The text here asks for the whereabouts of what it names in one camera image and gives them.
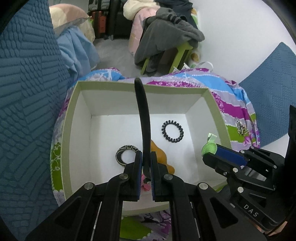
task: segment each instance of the green stool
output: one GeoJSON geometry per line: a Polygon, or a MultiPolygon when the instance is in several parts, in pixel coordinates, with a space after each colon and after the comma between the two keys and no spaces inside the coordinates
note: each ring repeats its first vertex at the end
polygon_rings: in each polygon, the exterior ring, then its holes
{"type": "MultiPolygon", "coordinates": [[[[181,44],[180,46],[177,47],[178,52],[177,52],[177,54],[175,56],[174,62],[172,64],[171,68],[170,68],[169,73],[173,72],[174,67],[178,68],[178,66],[180,64],[180,61],[181,61],[181,59],[182,59],[185,51],[188,50],[188,53],[187,53],[187,55],[186,55],[186,57],[184,59],[184,62],[186,62],[186,60],[188,59],[189,55],[191,54],[191,50],[192,49],[193,49],[193,47],[190,46],[190,44],[188,42],[185,42],[185,43],[183,43],[183,44],[181,44]]],[[[146,58],[145,63],[144,63],[144,65],[142,67],[142,70],[141,70],[141,75],[144,74],[145,69],[146,69],[146,67],[148,65],[148,62],[149,62],[149,58],[146,58]]]]}

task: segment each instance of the ring-shaped object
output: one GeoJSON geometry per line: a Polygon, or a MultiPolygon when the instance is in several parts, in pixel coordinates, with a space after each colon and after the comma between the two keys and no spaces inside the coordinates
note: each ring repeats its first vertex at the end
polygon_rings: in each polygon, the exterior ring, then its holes
{"type": "Polygon", "coordinates": [[[136,152],[136,151],[138,151],[138,148],[133,145],[125,145],[125,146],[122,146],[119,148],[119,150],[115,154],[115,158],[116,158],[116,161],[123,167],[125,167],[127,163],[125,163],[122,160],[121,156],[122,156],[122,153],[125,152],[126,150],[132,150],[132,151],[136,152]]]}
{"type": "Polygon", "coordinates": [[[161,131],[162,131],[163,137],[166,140],[168,140],[169,142],[172,142],[172,143],[177,143],[177,142],[181,141],[183,139],[183,136],[184,136],[184,131],[183,131],[182,126],[179,123],[177,123],[176,121],[173,121],[173,120],[167,120],[166,122],[164,122],[163,125],[162,125],[162,128],[161,128],[161,131]],[[166,130],[165,130],[167,125],[176,126],[180,131],[180,136],[178,138],[176,138],[176,139],[173,139],[173,138],[169,137],[168,134],[166,133],[166,130]]]}

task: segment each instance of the blue quilted fabric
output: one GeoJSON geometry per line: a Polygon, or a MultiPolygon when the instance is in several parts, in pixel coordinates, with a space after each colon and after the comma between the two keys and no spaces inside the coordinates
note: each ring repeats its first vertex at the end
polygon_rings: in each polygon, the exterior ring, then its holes
{"type": "Polygon", "coordinates": [[[240,84],[252,102],[261,146],[288,133],[289,106],[296,106],[296,56],[284,43],[240,84]]]}
{"type": "Polygon", "coordinates": [[[49,153],[69,73],[47,0],[29,0],[0,35],[0,216],[18,240],[57,208],[49,153]]]}

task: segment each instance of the box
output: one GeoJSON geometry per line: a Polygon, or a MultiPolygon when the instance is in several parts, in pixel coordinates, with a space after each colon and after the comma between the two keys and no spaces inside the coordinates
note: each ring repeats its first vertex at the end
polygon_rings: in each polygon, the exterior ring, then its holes
{"type": "MultiPolygon", "coordinates": [[[[231,148],[228,132],[218,106],[206,88],[173,88],[145,85],[150,112],[151,139],[162,149],[175,175],[185,182],[206,182],[212,187],[225,184],[225,177],[203,163],[201,149],[208,133],[217,135],[216,143],[231,148]],[[167,120],[177,121],[184,130],[178,143],[162,135],[167,120]]],[[[169,125],[167,133],[179,136],[169,125]]],[[[101,184],[123,172],[115,153],[124,145],[142,150],[139,111],[131,83],[78,81],[68,103],[61,140],[61,170],[65,198],[86,182],[101,184]]],[[[134,161],[133,152],[123,160],[134,161]]],[[[155,203],[151,192],[142,192],[138,202],[124,202],[123,215],[164,210],[168,203],[155,203]]]]}

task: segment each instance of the dark clothing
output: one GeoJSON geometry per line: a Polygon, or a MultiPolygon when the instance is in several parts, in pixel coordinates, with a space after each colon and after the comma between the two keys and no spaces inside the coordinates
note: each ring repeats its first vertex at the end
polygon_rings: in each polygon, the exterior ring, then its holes
{"type": "Polygon", "coordinates": [[[177,17],[169,8],[161,7],[156,16],[143,22],[143,34],[135,53],[135,64],[139,65],[150,57],[147,72],[156,71],[163,51],[180,46],[188,41],[192,47],[205,39],[203,33],[190,23],[177,17]]]}
{"type": "Polygon", "coordinates": [[[190,23],[197,28],[196,23],[191,16],[192,3],[188,0],[154,0],[158,2],[161,7],[171,8],[178,17],[190,23]]]}

